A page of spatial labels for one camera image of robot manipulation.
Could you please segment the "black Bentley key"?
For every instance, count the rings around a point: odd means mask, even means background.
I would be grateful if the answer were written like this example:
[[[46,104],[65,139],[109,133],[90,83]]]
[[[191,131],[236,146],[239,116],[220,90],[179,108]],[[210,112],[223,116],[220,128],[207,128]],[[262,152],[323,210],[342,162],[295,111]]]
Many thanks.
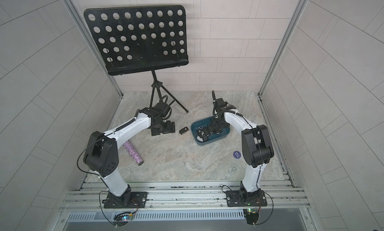
[[[201,143],[207,142],[209,139],[208,137],[211,135],[208,128],[206,127],[199,127],[197,129],[197,140]]]

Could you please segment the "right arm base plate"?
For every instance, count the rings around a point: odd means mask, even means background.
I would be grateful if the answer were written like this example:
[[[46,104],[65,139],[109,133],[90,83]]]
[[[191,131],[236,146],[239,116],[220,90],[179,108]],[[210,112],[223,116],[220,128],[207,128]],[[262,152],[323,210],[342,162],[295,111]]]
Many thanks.
[[[248,193],[245,189],[225,191],[228,207],[266,207],[268,205],[265,192],[261,189]]]

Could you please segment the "teal plastic storage box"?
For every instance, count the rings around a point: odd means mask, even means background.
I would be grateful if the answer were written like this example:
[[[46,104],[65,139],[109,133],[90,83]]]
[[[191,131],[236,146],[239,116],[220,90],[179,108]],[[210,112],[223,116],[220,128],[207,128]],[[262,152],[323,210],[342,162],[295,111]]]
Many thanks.
[[[216,142],[218,140],[221,140],[221,139],[224,139],[227,137],[227,135],[230,133],[231,131],[231,128],[225,128],[223,129],[223,131],[220,133],[220,134],[216,134],[216,133],[213,133],[213,129],[212,129],[212,118],[213,117],[208,117],[208,118],[205,118],[205,119],[202,119],[202,120],[199,120],[199,121],[196,121],[194,123],[191,124],[191,132],[193,134],[193,137],[196,141],[196,143],[199,145],[199,146],[204,146],[204,145],[208,145],[208,144],[211,144],[213,142]],[[201,143],[197,140],[197,129],[199,127],[206,127],[208,128],[209,132],[211,133],[211,135],[208,137],[208,141],[207,142],[204,142],[204,143]]]

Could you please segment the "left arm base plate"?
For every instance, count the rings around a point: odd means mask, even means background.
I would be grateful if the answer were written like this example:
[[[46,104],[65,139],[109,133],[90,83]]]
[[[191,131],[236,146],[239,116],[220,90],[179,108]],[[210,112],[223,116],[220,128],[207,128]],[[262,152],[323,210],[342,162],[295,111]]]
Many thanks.
[[[116,197],[108,193],[102,204],[105,209],[140,209],[145,207],[148,194],[148,192],[129,192],[121,197]]]

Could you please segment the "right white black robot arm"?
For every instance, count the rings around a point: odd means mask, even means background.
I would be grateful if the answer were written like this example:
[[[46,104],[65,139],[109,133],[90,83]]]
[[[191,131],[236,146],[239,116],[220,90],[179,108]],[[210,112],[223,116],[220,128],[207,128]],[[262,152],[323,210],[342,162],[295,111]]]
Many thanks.
[[[240,114],[236,107],[222,98],[213,97],[213,115],[221,127],[232,126],[241,135],[242,155],[247,163],[245,177],[241,182],[239,195],[242,202],[250,203],[254,199],[260,199],[262,174],[271,158],[274,150],[269,130],[265,125],[256,125]]]

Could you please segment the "black VW key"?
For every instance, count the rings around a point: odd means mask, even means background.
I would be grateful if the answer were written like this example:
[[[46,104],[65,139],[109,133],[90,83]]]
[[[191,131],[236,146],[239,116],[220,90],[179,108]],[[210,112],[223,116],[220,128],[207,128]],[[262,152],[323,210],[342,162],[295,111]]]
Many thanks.
[[[179,133],[180,133],[180,135],[184,135],[184,134],[186,134],[188,131],[189,131],[189,128],[188,128],[188,127],[184,127],[184,128],[182,128],[182,129],[180,129]]]

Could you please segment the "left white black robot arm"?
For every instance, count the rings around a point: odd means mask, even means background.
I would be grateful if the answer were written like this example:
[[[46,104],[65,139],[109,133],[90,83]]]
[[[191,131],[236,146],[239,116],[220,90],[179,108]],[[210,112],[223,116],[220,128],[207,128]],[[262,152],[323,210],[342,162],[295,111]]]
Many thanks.
[[[104,133],[91,134],[83,162],[98,175],[109,189],[109,194],[122,202],[131,197],[131,187],[118,171],[119,148],[143,130],[150,129],[152,136],[175,133],[175,123],[169,121],[172,109],[164,95],[154,107],[137,110],[135,116],[122,125]]]

